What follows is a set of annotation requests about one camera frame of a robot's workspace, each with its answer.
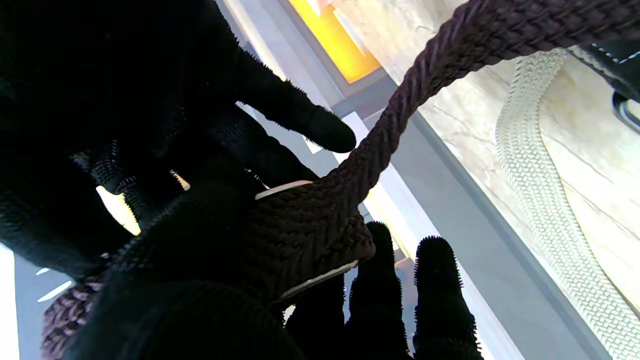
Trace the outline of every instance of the white braided rope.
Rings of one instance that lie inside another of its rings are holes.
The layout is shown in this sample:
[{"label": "white braided rope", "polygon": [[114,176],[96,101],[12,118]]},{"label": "white braided rope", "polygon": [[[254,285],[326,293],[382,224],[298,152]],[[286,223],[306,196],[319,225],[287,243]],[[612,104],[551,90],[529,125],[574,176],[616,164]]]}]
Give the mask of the white braided rope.
[{"label": "white braided rope", "polygon": [[614,360],[639,360],[640,320],[589,248],[540,134],[540,101],[565,58],[556,49],[518,61],[495,128],[499,160],[571,303]]}]

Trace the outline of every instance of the gloved hand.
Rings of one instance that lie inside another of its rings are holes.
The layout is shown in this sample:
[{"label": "gloved hand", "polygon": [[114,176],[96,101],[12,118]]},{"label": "gloved hand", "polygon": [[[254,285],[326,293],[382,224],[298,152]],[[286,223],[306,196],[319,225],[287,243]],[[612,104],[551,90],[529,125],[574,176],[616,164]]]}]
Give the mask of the gloved hand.
[{"label": "gloved hand", "polygon": [[[304,358],[272,316],[234,286],[251,175],[223,154],[195,174],[191,189],[114,258],[89,316],[51,329],[46,359]],[[58,313],[75,316],[87,305]]]},{"label": "gloved hand", "polygon": [[0,14],[0,238],[39,266],[82,279],[128,240],[96,185],[125,193],[144,231],[182,193],[170,171],[197,182],[221,151],[270,187],[317,178],[237,101],[328,150],[355,146],[238,47],[214,1],[9,0]]},{"label": "gloved hand", "polygon": [[[287,320],[287,332],[307,359],[411,359],[391,235],[381,223],[370,222],[367,228],[373,235],[376,255],[358,267],[349,296],[351,318],[346,324],[342,313],[344,276],[302,293]],[[475,318],[462,297],[449,244],[442,238],[424,238],[416,262],[414,358],[482,359],[474,334]]]},{"label": "gloved hand", "polygon": [[[198,171],[203,180],[123,248],[90,316],[52,331],[77,334],[63,339],[69,341],[45,339],[45,349],[57,351],[48,359],[62,353],[67,360],[203,353],[214,359],[410,359],[391,237],[382,224],[367,224],[378,251],[358,268],[346,325],[342,276],[303,292],[285,329],[235,286],[237,235],[253,192],[251,177],[229,159],[205,162]],[[451,248],[426,238],[417,255],[415,358],[481,359]]]}]

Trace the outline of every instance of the fingertip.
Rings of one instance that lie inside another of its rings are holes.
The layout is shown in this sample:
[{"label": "fingertip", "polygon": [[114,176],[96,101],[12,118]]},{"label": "fingertip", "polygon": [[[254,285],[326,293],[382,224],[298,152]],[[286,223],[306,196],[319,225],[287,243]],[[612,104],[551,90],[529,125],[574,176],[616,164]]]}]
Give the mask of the fingertip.
[{"label": "fingertip", "polygon": [[316,106],[307,137],[321,147],[338,153],[350,152],[356,147],[356,135],[338,116]]},{"label": "fingertip", "polygon": [[428,236],[418,245],[415,283],[420,289],[460,293],[462,280],[453,249],[439,236]]}]

